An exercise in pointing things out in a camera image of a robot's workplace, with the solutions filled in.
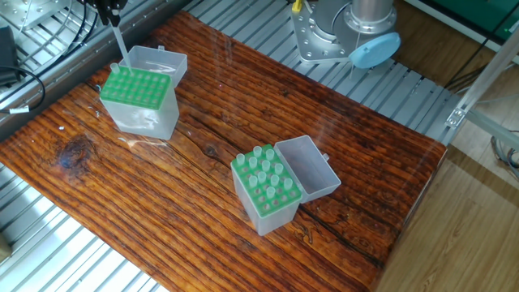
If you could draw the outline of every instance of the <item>wood knot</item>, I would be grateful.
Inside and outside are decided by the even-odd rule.
[[[84,135],[76,136],[69,141],[59,154],[58,163],[67,170],[83,169],[84,162],[92,154],[92,144]]]
[[[217,150],[213,146],[207,146],[204,150],[204,153],[205,153],[205,155],[207,155],[211,158],[218,157]]]

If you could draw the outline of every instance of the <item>glossy varnished wood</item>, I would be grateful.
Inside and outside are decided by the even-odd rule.
[[[118,131],[101,70],[3,143],[0,161],[170,290],[373,289],[445,147],[187,13],[145,45],[188,56],[171,140]],[[229,163],[300,135],[342,184],[260,237]]]

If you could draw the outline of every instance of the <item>translucent pipette tip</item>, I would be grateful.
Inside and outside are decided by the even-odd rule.
[[[267,172],[268,170],[270,170],[270,161],[263,161],[261,163],[261,169],[265,172]]]
[[[249,177],[249,185],[251,187],[256,187],[258,185],[258,178],[254,175]]]
[[[283,182],[283,187],[285,187],[285,189],[288,191],[289,189],[292,188],[292,185],[294,184],[294,181],[292,181],[292,178],[287,178],[284,182]]]
[[[267,154],[267,160],[274,159],[274,150],[269,149],[269,150],[267,150],[267,152],[265,154]]]
[[[274,197],[275,194],[276,194],[276,189],[273,188],[273,187],[268,187],[268,189],[267,189],[267,197],[269,199],[271,199],[271,198]]]
[[[256,146],[252,151],[254,152],[254,157],[260,157],[263,149],[260,146]]]
[[[277,186],[277,184],[279,183],[279,177],[277,175],[273,175],[271,178],[270,178],[270,184],[272,184],[274,187]]]
[[[243,163],[245,163],[245,155],[239,153],[236,156],[236,162],[238,163],[238,165],[243,165]]]
[[[265,180],[267,180],[267,174],[263,171],[260,171],[258,173],[258,181],[259,183],[265,183]]]
[[[258,159],[256,157],[249,158],[249,167],[253,170],[258,165]]]
[[[111,63],[110,64],[110,70],[114,73],[114,74],[119,74],[119,72],[121,72],[121,68],[119,68],[119,65],[117,63]]]
[[[283,172],[283,165],[281,163],[276,164],[274,170],[276,171],[276,174],[281,174]]]

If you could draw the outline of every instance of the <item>open box lid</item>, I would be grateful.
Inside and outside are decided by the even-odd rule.
[[[310,136],[277,142],[276,154],[302,192],[301,203],[320,198],[335,191],[341,180],[327,163]]]
[[[187,56],[169,52],[163,45],[159,45],[158,49],[135,45],[128,52],[128,59],[132,68],[169,75],[174,87],[177,87],[187,71]],[[119,66],[128,66],[125,58]]]

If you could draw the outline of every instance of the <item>green pipette tip rack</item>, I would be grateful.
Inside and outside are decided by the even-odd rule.
[[[140,69],[119,67],[112,71],[101,90],[103,101],[135,105],[150,110],[160,109],[168,92],[171,78],[168,75]]]
[[[301,199],[301,191],[271,144],[238,154],[231,164],[261,217]]]

